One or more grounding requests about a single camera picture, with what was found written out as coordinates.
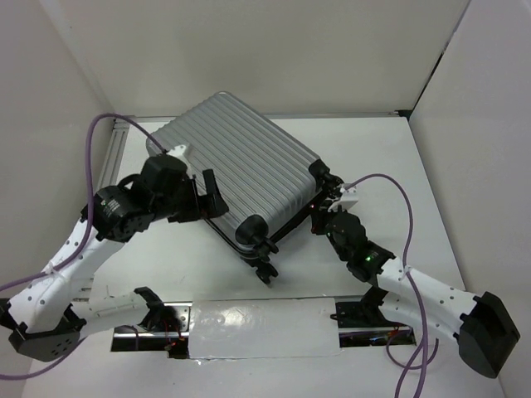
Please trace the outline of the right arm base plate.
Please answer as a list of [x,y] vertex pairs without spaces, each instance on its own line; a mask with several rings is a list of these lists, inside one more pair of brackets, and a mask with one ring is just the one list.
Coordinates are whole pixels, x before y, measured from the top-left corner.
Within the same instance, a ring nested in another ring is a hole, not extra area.
[[376,306],[362,301],[336,302],[335,313],[330,318],[337,322],[341,348],[416,343],[408,326],[386,320]]

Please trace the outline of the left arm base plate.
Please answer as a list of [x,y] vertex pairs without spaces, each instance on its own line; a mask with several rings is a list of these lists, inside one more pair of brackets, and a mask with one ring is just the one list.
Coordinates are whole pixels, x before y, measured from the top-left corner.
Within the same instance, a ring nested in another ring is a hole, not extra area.
[[188,359],[192,302],[166,302],[160,315],[141,324],[114,329],[111,352],[164,352]]

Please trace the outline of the dark grey hardshell suitcase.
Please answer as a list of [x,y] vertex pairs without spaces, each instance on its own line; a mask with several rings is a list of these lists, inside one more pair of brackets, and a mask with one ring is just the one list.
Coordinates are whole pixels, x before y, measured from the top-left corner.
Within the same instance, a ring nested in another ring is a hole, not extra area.
[[191,172],[213,170],[229,211],[208,224],[264,284],[278,275],[278,243],[343,184],[316,152],[226,91],[152,135],[149,153],[184,145]]

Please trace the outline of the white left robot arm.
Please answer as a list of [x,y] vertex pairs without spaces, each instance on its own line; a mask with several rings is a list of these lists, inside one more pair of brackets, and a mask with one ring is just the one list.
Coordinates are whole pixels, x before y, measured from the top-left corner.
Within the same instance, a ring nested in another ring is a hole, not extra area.
[[70,354],[83,338],[123,325],[146,331],[181,327],[178,315],[150,288],[90,299],[96,271],[131,238],[159,220],[186,223],[227,213],[213,170],[206,191],[180,158],[148,158],[138,174],[101,188],[45,269],[19,294],[1,301],[1,324],[15,351],[41,362]]

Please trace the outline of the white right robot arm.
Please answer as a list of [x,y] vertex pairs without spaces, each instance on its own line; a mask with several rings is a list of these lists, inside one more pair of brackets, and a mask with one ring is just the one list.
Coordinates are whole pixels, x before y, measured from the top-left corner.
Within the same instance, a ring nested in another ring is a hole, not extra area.
[[520,339],[502,300],[444,284],[370,241],[360,219],[327,204],[310,208],[312,231],[325,235],[347,270],[370,284],[375,297],[362,315],[372,325],[385,320],[420,327],[435,338],[455,342],[462,361],[482,376],[495,378]]

